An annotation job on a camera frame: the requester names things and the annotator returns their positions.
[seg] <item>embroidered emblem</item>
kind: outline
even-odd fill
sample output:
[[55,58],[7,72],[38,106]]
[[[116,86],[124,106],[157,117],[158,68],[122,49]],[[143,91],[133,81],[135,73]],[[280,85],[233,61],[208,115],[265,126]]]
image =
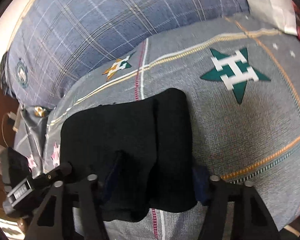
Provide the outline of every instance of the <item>embroidered emblem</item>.
[[19,84],[26,88],[28,86],[28,69],[21,58],[19,58],[16,66],[16,76]]
[[107,81],[109,81],[110,78],[112,78],[112,76],[121,69],[125,69],[125,68],[131,68],[132,66],[127,62],[129,60],[129,58],[133,55],[134,53],[132,53],[131,55],[128,55],[125,59],[120,59],[118,58],[115,63],[113,63],[113,65],[111,66],[111,68],[108,68],[103,75],[107,74]]
[[235,55],[222,54],[215,49],[210,49],[215,68],[201,76],[201,79],[209,81],[223,81],[228,90],[232,90],[239,104],[242,103],[246,90],[247,80],[271,81],[249,65],[248,50],[243,48],[235,51]]
[[54,167],[57,167],[60,165],[60,144],[57,145],[57,142],[54,143],[53,154],[51,155],[51,159],[53,161]]
[[30,157],[27,157],[28,159],[28,166],[32,170],[33,168],[37,167],[37,164],[34,161],[33,155],[31,154]]

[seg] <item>pillow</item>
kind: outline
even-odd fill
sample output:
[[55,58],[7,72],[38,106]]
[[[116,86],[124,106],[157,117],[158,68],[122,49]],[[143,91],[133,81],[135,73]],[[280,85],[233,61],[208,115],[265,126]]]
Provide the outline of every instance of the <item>pillow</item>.
[[248,11],[246,0],[36,0],[10,46],[20,103],[54,108],[89,71],[165,30]]

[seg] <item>black towel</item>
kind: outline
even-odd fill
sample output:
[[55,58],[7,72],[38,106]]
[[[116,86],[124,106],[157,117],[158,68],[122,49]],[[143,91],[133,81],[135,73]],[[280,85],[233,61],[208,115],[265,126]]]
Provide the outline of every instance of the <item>black towel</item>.
[[192,131],[180,90],[78,112],[63,124],[60,150],[61,162],[74,169],[69,182],[96,173],[106,183],[114,159],[122,154],[115,185],[105,185],[108,193],[113,187],[101,206],[105,221],[140,221],[150,207],[184,212],[196,205]]

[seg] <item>red dashed stripe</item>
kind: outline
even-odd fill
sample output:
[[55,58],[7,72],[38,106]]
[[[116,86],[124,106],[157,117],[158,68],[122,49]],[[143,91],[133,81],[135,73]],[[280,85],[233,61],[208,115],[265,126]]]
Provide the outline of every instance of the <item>red dashed stripe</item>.
[[143,56],[143,52],[145,50],[145,42],[143,42],[142,44],[142,50],[141,50],[141,55],[140,55],[140,59],[139,59],[139,64],[138,64],[138,72],[137,72],[137,76],[136,76],[136,83],[135,83],[135,87],[134,87],[134,96],[136,101],[139,100],[139,69],[141,67],[141,61],[142,61],[142,56]]
[[151,211],[152,211],[152,217],[153,217],[153,233],[154,233],[154,237],[156,239],[159,239],[158,238],[158,228],[157,228],[157,214],[155,213],[155,209],[154,208],[152,208]]
[[[140,67],[141,67],[142,56],[143,56],[143,53],[144,53],[144,50],[145,50],[145,44],[146,43],[143,42],[142,51],[141,51],[141,55],[140,55],[140,59],[139,59],[138,72],[137,72],[137,76],[136,76],[136,83],[135,83],[135,87],[134,87],[134,96],[135,96],[136,101],[139,100],[139,92],[138,92],[138,88],[139,88],[139,70],[140,70]],[[154,208],[152,208],[151,211],[152,211],[152,218],[153,218],[153,233],[154,233],[154,237],[156,239],[159,239],[158,238],[158,228],[157,228],[157,214],[155,213],[155,209]]]

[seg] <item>white paper bag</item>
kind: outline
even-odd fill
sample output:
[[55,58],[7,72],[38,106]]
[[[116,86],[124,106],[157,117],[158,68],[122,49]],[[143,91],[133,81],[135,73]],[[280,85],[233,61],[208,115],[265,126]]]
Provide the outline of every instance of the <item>white paper bag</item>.
[[297,35],[296,15],[292,0],[247,0],[250,14],[271,23],[279,30]]

